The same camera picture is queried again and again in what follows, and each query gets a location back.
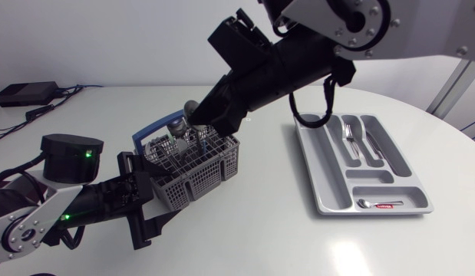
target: gray plastic tray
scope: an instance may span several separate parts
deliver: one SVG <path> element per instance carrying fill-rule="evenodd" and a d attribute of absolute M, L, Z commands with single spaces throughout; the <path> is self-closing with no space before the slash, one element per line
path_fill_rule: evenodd
<path fill-rule="evenodd" d="M 302 116 L 309 121 L 319 118 L 315 113 Z M 362 153 L 360 158 L 346 139 L 345 124 L 351 126 Z M 337 113 L 326 126 L 318 129 L 309 129 L 297 120 L 295 125 L 320 213 L 410 215 L 434 210 L 420 180 L 376 116 Z M 384 159 L 368 142 L 367 132 L 378 144 Z M 358 204 L 359 199 L 401 200 L 404 204 L 364 209 Z"/>

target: white round table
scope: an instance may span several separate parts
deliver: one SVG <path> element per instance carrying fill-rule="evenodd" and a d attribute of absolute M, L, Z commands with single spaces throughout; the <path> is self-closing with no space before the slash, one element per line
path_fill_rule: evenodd
<path fill-rule="evenodd" d="M 117 176 L 116 155 L 131 135 L 202 100 L 211 87 L 94 88 L 0 141 L 0 171 L 39 154 L 41 136 L 69 133 L 105 142 L 95 182 Z M 295 93 L 302 112 L 324 112 L 322 87 Z M 0 127 L 31 107 L 0 110 Z M 373 113 L 423 183 L 434 212 L 323 216 L 315 206 L 288 99 L 248 114 L 239 172 L 191 202 L 133 250 L 126 219 L 88 225 L 80 246 L 42 245 L 0 264 L 0 275 L 475 275 L 475 142 L 442 120 L 397 100 L 337 88 L 334 111 Z M 144 206 L 146 218 L 159 202 Z"/>

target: wire mesh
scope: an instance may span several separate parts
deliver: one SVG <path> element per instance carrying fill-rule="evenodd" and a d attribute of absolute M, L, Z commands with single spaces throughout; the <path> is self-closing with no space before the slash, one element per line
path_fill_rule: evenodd
<path fill-rule="evenodd" d="M 181 155 L 177 143 L 168 135 L 157 137 L 144 146 L 146 158 L 171 172 L 154 177 L 157 196 L 172 210 L 182 209 L 217 187 L 222 180 L 237 174 L 239 141 L 233 136 L 220 137 L 208 126 L 196 132 L 186 131 L 188 148 Z"/>

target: blue handle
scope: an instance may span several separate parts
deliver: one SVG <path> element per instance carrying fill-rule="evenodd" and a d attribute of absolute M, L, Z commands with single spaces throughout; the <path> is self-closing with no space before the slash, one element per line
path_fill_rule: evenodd
<path fill-rule="evenodd" d="M 182 118 L 183 110 L 176 111 L 171 115 L 167 115 L 164 118 L 151 123 L 150 125 L 144 127 L 139 132 L 135 133 L 131 138 L 133 138 L 133 143 L 135 144 L 135 150 L 137 154 L 143 154 L 142 139 L 149 136 L 150 134 L 158 131 L 159 129 L 165 127 L 169 123 Z"/>

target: black cable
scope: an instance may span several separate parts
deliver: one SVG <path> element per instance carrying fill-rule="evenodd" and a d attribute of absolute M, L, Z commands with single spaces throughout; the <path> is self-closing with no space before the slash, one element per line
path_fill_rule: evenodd
<path fill-rule="evenodd" d="M 76 249 L 79 244 L 81 243 L 82 237 L 84 236 L 85 226 L 77 227 L 77 231 L 75 232 L 75 236 L 72 238 L 70 232 L 65 229 L 61 232 L 61 241 L 67 245 L 67 247 L 71 250 Z"/>
<path fill-rule="evenodd" d="M 13 169 L 6 169 L 5 171 L 0 172 L 0 182 L 9 176 L 13 176 L 16 173 L 22 173 L 26 169 L 30 169 L 31 167 L 38 165 L 41 161 L 45 159 L 45 157 L 46 157 L 46 153 L 42 152 L 38 157 L 34 158 L 33 160 L 25 164 L 17 166 Z"/>
<path fill-rule="evenodd" d="M 297 118 L 297 121 L 300 122 L 304 127 L 308 128 L 318 128 L 324 126 L 329 121 L 329 118 L 331 118 L 332 106 L 335 101 L 335 85 L 336 80 L 334 80 L 332 76 L 329 76 L 324 81 L 324 97 L 326 99 L 327 110 L 323 118 L 315 122 L 309 122 L 307 120 L 304 120 L 304 118 L 300 116 L 299 112 L 297 111 L 297 106 L 295 105 L 295 98 L 293 96 L 293 92 L 290 93 L 290 108 L 292 109 L 293 116 Z"/>
<path fill-rule="evenodd" d="M 284 38 L 285 36 L 289 34 L 288 32 L 281 32 L 278 29 L 278 26 L 276 25 L 273 25 L 273 32 L 275 33 L 275 35 L 278 35 L 280 38 Z"/>
<path fill-rule="evenodd" d="M 38 194 L 38 198 L 41 201 L 41 203 L 45 203 L 45 197 L 43 196 L 43 193 L 41 192 L 41 188 L 39 187 L 39 182 L 34 178 L 32 175 L 29 174 L 29 172 L 20 172 L 29 182 L 32 184 L 32 186 L 35 188 L 36 193 Z"/>
<path fill-rule="evenodd" d="M 42 117 L 45 114 L 55 110 L 57 107 L 64 104 L 67 100 L 70 100 L 71 97 L 73 97 L 74 95 L 76 95 L 78 92 L 82 91 L 86 87 L 102 87 L 102 86 L 101 85 L 79 85 L 78 84 L 78 85 L 75 85 L 73 87 L 58 88 L 55 92 L 60 93 L 61 97 L 64 97 L 64 99 L 61 102 L 55 104 L 50 110 L 47 110 L 44 113 L 40 113 L 39 115 L 37 115 L 36 117 L 31 118 L 30 120 L 26 120 L 25 122 L 20 123 L 16 126 L 10 126 L 10 127 L 4 128 L 4 129 L 0 129 L 0 131 L 7 130 L 7 132 L 5 132 L 5 133 L 0 133 L 0 140 L 3 139 L 4 137 L 6 137 L 7 135 L 22 129 L 23 127 L 27 126 L 28 124 L 30 124 L 32 121 L 38 119 L 39 117 Z M 74 89 L 74 91 L 72 91 L 71 93 L 63 94 L 64 92 L 72 90 L 72 89 Z"/>

